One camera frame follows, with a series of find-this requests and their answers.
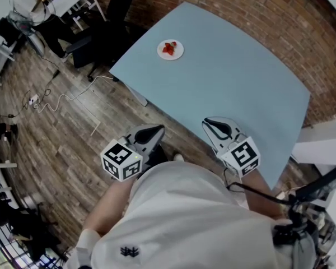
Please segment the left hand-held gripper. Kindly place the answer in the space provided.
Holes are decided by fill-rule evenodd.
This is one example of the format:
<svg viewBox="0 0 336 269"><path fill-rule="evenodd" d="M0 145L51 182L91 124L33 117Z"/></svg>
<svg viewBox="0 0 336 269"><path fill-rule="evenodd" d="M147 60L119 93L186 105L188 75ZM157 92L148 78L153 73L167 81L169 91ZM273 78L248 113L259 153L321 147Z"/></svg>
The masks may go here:
<svg viewBox="0 0 336 269"><path fill-rule="evenodd" d="M164 134L165 127L161 124L133 127L101 151L103 169L120 182L141 176L165 161L165 153L160 145Z"/></svg>

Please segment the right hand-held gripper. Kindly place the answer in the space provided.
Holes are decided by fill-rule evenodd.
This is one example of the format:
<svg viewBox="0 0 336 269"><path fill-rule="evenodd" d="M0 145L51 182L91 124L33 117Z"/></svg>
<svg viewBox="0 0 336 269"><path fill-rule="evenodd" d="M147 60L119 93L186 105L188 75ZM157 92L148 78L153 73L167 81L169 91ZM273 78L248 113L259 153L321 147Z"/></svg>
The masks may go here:
<svg viewBox="0 0 336 269"><path fill-rule="evenodd" d="M240 178L260 165L260 152L252 137L247 136L232 119L208 117L202 121L216 157Z"/></svg>

